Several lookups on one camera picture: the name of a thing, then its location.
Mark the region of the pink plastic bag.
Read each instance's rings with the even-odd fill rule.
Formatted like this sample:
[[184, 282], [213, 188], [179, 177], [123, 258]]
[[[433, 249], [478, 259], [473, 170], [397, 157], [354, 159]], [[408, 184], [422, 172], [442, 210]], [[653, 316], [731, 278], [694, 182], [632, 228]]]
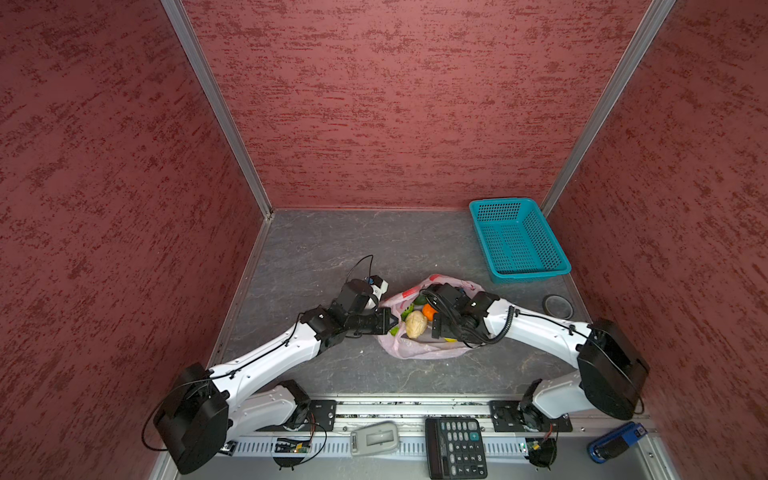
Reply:
[[[413, 304], [423, 288], [437, 284], [449, 284], [463, 289], [470, 299], [484, 291], [484, 288], [475, 282], [433, 274], [415, 286], [391, 296], [383, 302], [383, 306], [390, 308], [391, 313], [400, 319], [401, 314]], [[375, 336], [375, 339], [390, 356], [399, 360], [447, 360], [457, 358], [470, 350], [461, 342], [432, 339], [430, 329], [418, 339], [410, 339], [405, 333], [404, 321], [400, 321], [394, 330], [395, 334], [389, 332]]]

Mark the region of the teal plastic perforated basket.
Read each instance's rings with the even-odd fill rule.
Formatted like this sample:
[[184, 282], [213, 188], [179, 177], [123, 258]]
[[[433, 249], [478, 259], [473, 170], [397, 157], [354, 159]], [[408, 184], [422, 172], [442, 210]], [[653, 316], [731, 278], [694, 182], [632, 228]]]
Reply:
[[535, 201], [475, 200], [469, 211], [493, 282], [536, 282], [571, 272], [570, 261]]

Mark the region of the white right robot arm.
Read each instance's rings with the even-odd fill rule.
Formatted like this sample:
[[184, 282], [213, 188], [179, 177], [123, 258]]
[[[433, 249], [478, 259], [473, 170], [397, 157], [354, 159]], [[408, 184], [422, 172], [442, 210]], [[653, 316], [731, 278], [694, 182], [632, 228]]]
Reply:
[[614, 322], [558, 319], [485, 291], [470, 297], [447, 283], [423, 288], [419, 295], [435, 310], [433, 335], [438, 338], [450, 337], [471, 348], [511, 339], [574, 368], [529, 385], [513, 415], [522, 429], [544, 431], [566, 415], [587, 410], [617, 420], [644, 412], [642, 388], [649, 365]]

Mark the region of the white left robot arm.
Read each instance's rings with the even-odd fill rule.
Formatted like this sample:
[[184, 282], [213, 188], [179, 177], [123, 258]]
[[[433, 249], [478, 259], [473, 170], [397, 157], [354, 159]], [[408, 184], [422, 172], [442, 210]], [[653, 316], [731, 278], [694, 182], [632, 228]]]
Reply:
[[260, 394], [262, 387], [349, 336], [385, 335], [398, 322], [388, 307], [367, 313], [322, 307], [302, 312], [293, 327], [246, 355], [208, 369], [199, 363], [185, 368], [149, 421], [177, 471], [192, 473], [225, 444], [291, 418], [303, 391], [281, 385]]

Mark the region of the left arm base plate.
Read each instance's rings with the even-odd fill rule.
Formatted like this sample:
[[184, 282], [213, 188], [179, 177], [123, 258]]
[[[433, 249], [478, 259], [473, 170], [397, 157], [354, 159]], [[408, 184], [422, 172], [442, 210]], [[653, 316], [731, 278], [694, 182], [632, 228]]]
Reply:
[[338, 402], [336, 400], [311, 400], [306, 408], [301, 432], [312, 430], [322, 432], [323, 427], [328, 433], [334, 430]]

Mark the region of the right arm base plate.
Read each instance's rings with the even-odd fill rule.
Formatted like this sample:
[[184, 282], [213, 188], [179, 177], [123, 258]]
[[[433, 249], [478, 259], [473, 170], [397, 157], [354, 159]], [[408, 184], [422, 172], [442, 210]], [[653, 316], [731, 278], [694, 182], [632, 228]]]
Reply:
[[492, 400], [488, 403], [495, 432], [571, 433], [573, 426], [565, 416], [552, 419], [533, 405], [519, 406], [519, 401]]

